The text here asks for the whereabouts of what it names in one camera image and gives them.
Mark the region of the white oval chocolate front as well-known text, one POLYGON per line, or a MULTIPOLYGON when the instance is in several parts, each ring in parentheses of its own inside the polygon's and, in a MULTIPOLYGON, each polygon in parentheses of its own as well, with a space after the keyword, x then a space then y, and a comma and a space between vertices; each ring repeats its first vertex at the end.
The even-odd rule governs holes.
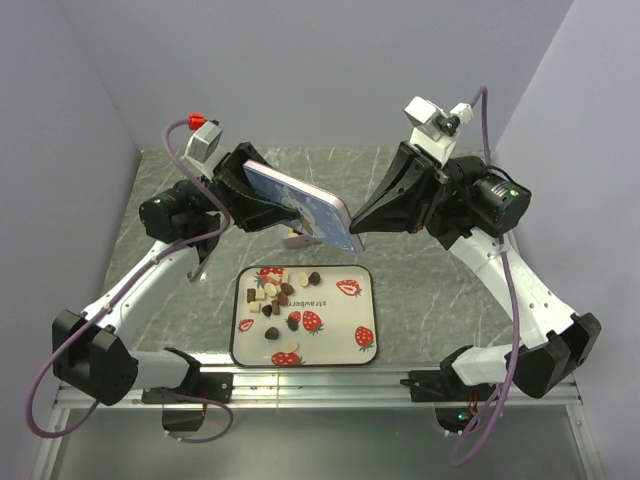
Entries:
POLYGON ((294 353, 299 349, 299 343, 296 341, 287 342, 282 348, 281 351, 284 353, 294 353))

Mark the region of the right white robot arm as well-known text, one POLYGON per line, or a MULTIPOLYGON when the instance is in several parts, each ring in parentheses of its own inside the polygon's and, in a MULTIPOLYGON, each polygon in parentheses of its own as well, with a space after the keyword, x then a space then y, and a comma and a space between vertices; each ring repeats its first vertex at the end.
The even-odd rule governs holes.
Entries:
POLYGON ((506 235, 531 202, 528 188, 503 169, 467 155, 441 164, 403 141, 349 230, 422 230, 482 282, 512 321, 512 340, 464 346, 441 361, 432 391, 462 399, 477 385, 516 386, 541 398, 580 367, 602 331, 591 313, 560 300, 506 235))

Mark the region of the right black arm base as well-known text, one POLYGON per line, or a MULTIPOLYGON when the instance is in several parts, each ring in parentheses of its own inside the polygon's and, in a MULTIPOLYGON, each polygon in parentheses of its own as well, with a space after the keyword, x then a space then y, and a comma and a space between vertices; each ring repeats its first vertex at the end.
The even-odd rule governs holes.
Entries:
POLYGON ((436 422, 446 434, 460 435, 495 386, 467 386, 442 370, 412 370, 399 383, 409 389, 412 403, 435 404, 436 422))

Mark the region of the silver rectangular tin box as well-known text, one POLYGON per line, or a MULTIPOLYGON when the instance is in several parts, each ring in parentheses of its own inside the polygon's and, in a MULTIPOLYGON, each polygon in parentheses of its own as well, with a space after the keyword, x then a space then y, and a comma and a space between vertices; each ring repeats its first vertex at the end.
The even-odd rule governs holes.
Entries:
POLYGON ((287 249, 287 250, 302 249, 302 248, 306 248, 312 245, 317 245, 320 243, 318 239, 307 234, 301 234, 288 227, 284 227, 281 230, 281 233, 282 233, 281 245, 284 249, 287 249), (296 232, 298 236, 296 238, 287 238, 287 234, 292 231, 296 232))

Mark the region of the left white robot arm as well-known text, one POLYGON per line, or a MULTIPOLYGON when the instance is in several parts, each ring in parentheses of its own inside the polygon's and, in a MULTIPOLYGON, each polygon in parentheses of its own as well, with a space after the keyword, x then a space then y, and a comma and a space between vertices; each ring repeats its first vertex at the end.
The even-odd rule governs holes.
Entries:
POLYGON ((216 248, 224 211, 246 232, 295 218, 294 211, 250 185, 244 165, 266 163, 249 142, 239 144, 202 176, 202 189, 183 179, 147 199, 139 218, 155 243, 108 293, 81 313, 62 311, 52 325, 54 375, 107 406, 136 389, 166 389, 188 402, 204 391, 201 364, 175 348, 134 352, 129 343, 175 286, 203 266, 216 248))

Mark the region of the metal serving tongs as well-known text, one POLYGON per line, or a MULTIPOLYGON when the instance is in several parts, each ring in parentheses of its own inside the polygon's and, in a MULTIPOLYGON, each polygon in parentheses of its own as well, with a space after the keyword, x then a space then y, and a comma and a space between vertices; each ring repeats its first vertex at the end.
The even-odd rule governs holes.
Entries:
POLYGON ((207 265, 207 263, 209 261, 210 256, 211 256, 210 252, 206 252, 206 253, 198 252, 198 260, 199 260, 199 262, 198 262, 196 268, 194 270, 190 271, 187 274, 187 278, 188 278, 188 281, 190 283, 195 283, 200 279, 200 277, 201 277, 201 275, 202 275, 202 273, 203 273, 203 271, 204 271, 204 269, 205 269, 205 267, 206 267, 206 265, 207 265))

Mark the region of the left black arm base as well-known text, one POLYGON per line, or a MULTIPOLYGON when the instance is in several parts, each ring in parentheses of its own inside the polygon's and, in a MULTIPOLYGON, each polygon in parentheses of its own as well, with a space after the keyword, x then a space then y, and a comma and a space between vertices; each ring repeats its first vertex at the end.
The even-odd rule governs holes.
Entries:
POLYGON ((235 415, 229 407, 233 383, 234 375, 229 372, 198 372, 194 381, 174 389, 145 389, 141 403, 162 408, 161 424, 166 437, 185 444, 204 444, 221 439, 234 424, 235 415), (227 422, 220 431, 209 437, 188 437, 205 426, 207 413, 214 409, 227 415, 227 422))

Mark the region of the dark heart chocolate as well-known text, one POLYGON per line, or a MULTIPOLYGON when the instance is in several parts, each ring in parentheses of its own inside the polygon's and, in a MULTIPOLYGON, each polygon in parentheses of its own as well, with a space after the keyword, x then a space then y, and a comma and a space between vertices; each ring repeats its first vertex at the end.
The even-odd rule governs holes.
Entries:
POLYGON ((264 337, 267 340, 278 340, 281 337, 280 331, 276 327, 271 327, 265 331, 264 337))

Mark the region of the silver tin lid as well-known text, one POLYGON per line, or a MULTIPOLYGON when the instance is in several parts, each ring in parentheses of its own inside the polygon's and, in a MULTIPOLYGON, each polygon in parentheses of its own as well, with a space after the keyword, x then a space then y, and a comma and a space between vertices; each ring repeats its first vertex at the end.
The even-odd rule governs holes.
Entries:
POLYGON ((339 197, 257 161, 247 161, 243 170, 257 193, 297 212, 286 222, 291 229, 353 255, 364 251, 359 236, 349 231, 351 215, 339 197))

